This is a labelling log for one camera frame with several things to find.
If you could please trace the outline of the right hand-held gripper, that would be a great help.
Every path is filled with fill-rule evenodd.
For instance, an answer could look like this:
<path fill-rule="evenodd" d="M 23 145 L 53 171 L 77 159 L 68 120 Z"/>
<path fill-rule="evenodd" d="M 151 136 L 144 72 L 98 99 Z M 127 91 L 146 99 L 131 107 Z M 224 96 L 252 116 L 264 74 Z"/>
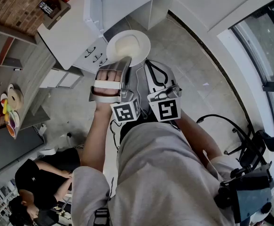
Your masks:
<path fill-rule="evenodd" d="M 171 68 L 161 62 L 147 59 L 144 70 L 150 93 L 147 99 L 157 121 L 179 119 L 182 89 L 177 85 Z"/>

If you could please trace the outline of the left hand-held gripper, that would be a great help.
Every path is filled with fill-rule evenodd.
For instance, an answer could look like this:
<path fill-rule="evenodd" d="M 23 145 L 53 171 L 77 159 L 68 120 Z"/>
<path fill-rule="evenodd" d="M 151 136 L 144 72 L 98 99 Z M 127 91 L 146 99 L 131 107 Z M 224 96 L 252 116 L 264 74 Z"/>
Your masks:
<path fill-rule="evenodd" d="M 130 89 L 129 78 L 126 73 L 129 70 L 132 58 L 124 57 L 121 60 L 100 67 L 97 71 L 116 71 L 121 72 L 120 81 L 94 80 L 93 86 L 90 88 L 89 101 L 97 103 L 110 104 L 112 113 L 117 122 L 136 121 L 140 116 L 140 106 L 137 97 Z M 94 93 L 94 88 L 118 89 L 118 95 L 113 97 L 99 96 Z"/>

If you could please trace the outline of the white round plate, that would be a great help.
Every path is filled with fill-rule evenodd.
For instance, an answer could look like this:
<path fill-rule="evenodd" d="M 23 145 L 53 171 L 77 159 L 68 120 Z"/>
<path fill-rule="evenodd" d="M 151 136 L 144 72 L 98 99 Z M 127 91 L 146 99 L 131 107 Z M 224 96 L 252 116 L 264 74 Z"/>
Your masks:
<path fill-rule="evenodd" d="M 127 35 L 134 35 L 137 38 L 140 46 L 139 53 L 132 58 L 130 67 L 133 67 L 135 65 L 142 63 L 149 55 L 151 49 L 150 40 L 148 36 L 143 32 L 140 32 L 138 30 L 126 30 L 116 34 L 107 44 L 106 55 L 107 59 L 112 63 L 124 58 L 116 54 L 115 43 L 118 39 L 125 37 Z"/>

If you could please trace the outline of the person's left forearm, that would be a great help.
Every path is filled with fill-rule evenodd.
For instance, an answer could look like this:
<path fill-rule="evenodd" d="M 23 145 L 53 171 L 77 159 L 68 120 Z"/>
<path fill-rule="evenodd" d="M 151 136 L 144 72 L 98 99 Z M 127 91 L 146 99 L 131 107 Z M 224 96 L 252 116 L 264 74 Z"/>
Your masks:
<path fill-rule="evenodd" d="M 111 116 L 110 104 L 96 104 L 93 122 L 84 143 L 81 166 L 88 166 L 103 172 L 106 136 Z"/>

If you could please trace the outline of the person's right forearm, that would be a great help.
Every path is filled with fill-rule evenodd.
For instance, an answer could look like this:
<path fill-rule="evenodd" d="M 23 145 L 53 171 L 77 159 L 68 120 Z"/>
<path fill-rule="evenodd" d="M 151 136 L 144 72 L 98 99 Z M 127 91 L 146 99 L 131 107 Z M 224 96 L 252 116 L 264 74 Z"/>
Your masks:
<path fill-rule="evenodd" d="M 222 152 L 215 140 L 183 110 L 180 119 L 176 120 L 190 147 L 206 167 L 208 160 L 222 156 Z"/>

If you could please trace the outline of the person's left hand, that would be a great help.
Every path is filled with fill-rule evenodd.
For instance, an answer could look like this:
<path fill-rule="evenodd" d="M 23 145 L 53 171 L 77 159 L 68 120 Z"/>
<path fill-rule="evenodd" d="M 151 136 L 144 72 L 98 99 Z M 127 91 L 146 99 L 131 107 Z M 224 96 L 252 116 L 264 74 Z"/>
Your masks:
<path fill-rule="evenodd" d="M 97 81 L 117 81 L 120 82 L 121 71 L 100 70 L 96 76 Z M 118 89 L 94 88 L 94 93 L 99 96 L 113 97 L 118 95 Z"/>

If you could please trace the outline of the white drawer unit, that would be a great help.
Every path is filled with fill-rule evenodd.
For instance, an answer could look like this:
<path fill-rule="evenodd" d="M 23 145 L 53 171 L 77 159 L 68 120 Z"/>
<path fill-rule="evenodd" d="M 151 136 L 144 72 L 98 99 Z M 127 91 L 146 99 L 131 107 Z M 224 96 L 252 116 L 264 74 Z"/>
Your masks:
<path fill-rule="evenodd" d="M 73 66 L 96 74 L 100 67 L 110 63 L 106 55 L 107 44 L 104 37 L 98 38 L 81 54 Z"/>

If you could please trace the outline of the white counter desk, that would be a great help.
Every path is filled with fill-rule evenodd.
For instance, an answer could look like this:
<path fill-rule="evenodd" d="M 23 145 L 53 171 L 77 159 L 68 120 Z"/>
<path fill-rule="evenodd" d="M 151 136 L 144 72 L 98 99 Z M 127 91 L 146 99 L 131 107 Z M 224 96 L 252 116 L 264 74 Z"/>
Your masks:
<path fill-rule="evenodd" d="M 151 0 L 102 0 L 104 33 L 125 16 Z M 84 0 L 68 1 L 70 10 L 50 29 L 38 33 L 61 66 L 68 70 L 98 37 L 83 21 Z"/>

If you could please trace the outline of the grey metal box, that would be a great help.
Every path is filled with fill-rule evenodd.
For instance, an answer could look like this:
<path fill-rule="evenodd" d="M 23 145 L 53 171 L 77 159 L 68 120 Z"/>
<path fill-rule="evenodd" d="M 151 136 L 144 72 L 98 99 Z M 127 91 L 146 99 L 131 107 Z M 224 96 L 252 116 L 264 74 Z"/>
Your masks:
<path fill-rule="evenodd" d="M 47 14 L 43 16 L 43 25 L 50 30 L 71 8 L 70 4 L 65 3 L 62 0 L 55 0 L 54 5 L 56 7 Z"/>

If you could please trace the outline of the grey wooden shelf unit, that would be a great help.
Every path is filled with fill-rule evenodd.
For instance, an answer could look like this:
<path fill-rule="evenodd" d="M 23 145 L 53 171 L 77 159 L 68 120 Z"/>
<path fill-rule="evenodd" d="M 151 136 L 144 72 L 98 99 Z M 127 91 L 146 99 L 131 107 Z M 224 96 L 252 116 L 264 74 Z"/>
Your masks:
<path fill-rule="evenodd" d="M 39 35 L 30 36 L 0 25 L 0 96 L 10 84 L 23 95 L 15 133 L 49 119 L 40 103 L 33 105 L 33 101 L 54 65 L 55 58 Z"/>

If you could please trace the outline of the person's grey shirt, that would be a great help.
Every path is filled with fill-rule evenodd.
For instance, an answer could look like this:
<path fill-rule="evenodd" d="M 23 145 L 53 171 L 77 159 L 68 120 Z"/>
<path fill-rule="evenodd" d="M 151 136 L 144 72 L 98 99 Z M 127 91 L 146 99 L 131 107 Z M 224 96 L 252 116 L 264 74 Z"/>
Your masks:
<path fill-rule="evenodd" d="M 93 226 L 107 208 L 112 226 L 235 226 L 233 211 L 214 200 L 220 183 L 240 167 L 231 156 L 204 166 L 171 125 L 144 123 L 124 137 L 118 153 L 116 193 L 96 169 L 73 172 L 73 226 Z"/>

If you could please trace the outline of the black keypad terminal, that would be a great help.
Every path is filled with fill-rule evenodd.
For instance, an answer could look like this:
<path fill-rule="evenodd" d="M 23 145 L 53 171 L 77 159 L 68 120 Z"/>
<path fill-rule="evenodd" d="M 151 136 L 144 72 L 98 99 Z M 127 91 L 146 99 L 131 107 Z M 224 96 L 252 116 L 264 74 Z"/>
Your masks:
<path fill-rule="evenodd" d="M 38 4 L 38 7 L 51 19 L 54 18 L 59 11 L 61 11 L 59 0 L 42 0 Z"/>

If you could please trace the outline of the black office chair base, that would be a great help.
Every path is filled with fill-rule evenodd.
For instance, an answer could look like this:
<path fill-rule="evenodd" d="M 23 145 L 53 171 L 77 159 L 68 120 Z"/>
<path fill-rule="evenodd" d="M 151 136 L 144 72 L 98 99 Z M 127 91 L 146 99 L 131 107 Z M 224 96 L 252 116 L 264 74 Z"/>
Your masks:
<path fill-rule="evenodd" d="M 241 166 L 253 165 L 254 161 L 256 160 L 256 154 L 248 149 L 247 141 L 245 140 L 244 136 L 238 131 L 236 128 L 232 129 L 233 133 L 236 133 L 241 141 L 241 144 L 234 150 L 228 151 L 227 149 L 224 151 L 224 155 L 233 155 L 239 152 L 239 157 L 237 161 L 240 163 Z"/>

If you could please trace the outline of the orange bowl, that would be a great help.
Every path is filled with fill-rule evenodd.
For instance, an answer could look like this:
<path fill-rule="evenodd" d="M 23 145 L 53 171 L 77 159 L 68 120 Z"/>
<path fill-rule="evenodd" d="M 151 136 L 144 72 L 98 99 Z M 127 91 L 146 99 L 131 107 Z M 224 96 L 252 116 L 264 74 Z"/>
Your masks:
<path fill-rule="evenodd" d="M 15 138 L 16 137 L 16 133 L 15 133 L 15 130 L 14 128 L 10 125 L 10 124 L 7 124 L 6 125 L 7 129 L 8 129 L 8 132 L 10 133 L 10 135 Z"/>

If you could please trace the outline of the black window frame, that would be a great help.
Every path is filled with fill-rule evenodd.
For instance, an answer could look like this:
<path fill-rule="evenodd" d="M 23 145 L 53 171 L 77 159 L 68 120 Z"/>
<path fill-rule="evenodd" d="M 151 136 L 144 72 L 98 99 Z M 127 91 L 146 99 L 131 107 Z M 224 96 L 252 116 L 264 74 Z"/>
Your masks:
<path fill-rule="evenodd" d="M 274 121 L 274 1 L 245 17 L 231 30 L 258 72 Z"/>

